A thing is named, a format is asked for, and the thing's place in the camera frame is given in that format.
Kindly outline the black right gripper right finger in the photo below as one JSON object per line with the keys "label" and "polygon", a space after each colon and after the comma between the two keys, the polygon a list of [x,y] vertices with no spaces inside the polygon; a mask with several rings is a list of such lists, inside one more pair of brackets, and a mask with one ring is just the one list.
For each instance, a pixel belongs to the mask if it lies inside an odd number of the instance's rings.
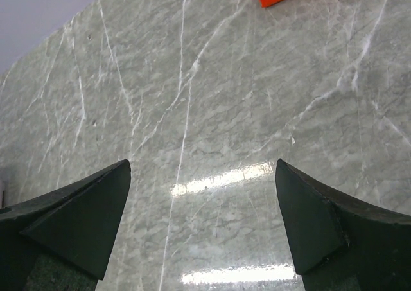
{"label": "black right gripper right finger", "polygon": [[306,290],[410,290],[410,216],[338,191],[282,159],[275,183]]}

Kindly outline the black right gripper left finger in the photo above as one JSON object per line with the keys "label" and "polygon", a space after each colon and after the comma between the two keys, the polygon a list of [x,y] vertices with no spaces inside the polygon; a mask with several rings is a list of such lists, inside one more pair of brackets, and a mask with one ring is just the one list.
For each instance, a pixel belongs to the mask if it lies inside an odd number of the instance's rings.
{"label": "black right gripper left finger", "polygon": [[1,290],[95,290],[105,277],[130,182],[124,159],[1,206]]}

